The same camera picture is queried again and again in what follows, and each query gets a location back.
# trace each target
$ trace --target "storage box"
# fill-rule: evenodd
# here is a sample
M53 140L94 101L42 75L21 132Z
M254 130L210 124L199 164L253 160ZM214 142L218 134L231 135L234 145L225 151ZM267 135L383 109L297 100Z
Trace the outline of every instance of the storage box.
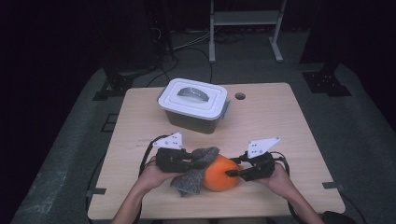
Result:
M164 89L158 103L171 124L198 133L213 133L228 107L227 90L217 85L175 78Z

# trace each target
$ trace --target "white metal stand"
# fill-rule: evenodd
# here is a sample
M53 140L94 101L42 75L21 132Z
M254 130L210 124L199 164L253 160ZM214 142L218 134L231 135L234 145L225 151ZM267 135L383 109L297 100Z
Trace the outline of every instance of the white metal stand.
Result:
M280 10L266 11L218 11L215 12L214 0L210 1L210 40L209 40L209 61L216 61L215 53L215 26L218 25L264 25L274 24L276 26L274 36L269 38L271 47L276 57L276 61L283 62L277 38L280 25L282 23L287 0L282 0Z

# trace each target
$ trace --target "white lid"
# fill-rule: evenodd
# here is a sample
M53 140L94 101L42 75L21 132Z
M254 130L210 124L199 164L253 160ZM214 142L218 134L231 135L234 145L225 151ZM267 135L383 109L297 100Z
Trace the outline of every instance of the white lid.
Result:
M227 98L227 90L204 82L175 78L169 82L158 103L168 111L198 118L217 119Z

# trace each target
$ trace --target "floor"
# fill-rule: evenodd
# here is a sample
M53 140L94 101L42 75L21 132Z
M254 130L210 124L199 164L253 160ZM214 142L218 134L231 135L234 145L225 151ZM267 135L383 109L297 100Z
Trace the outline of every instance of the floor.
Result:
M280 33L278 45L283 63L275 60L268 42L271 34L227 35L237 41L217 44L215 63L206 58L207 40L182 49L175 53L177 60L164 57L163 70L138 77L133 88L146 88L148 84L166 86L163 71L169 78L213 84L289 83L334 181L344 187L342 192L359 207L367 223L394 222L396 133L362 88L359 78L342 64L335 75L351 96L330 97L311 92L302 73L318 71L322 64L299 64L308 31ZM199 34L173 34L174 46L198 37ZM12 223L109 223L87 218L90 198L86 197L99 176L111 140L111 127L106 132L104 124L109 115L120 112L123 100L123 97L93 100L105 80L102 69L92 74ZM345 200L345 204L345 214L364 223L352 203ZM279 224L295 223L291 217L274 220Z

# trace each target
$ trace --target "orange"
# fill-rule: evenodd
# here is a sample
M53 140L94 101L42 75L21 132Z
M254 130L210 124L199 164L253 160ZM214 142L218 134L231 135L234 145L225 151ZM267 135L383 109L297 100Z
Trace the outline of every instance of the orange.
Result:
M210 166L206 169L204 176L204 186L214 191L224 191L226 189L230 189L238 183L240 177L229 177L225 174L225 172L228 170L240 171L242 169L242 166L239 166L234 161L219 154L212 164L210 164Z

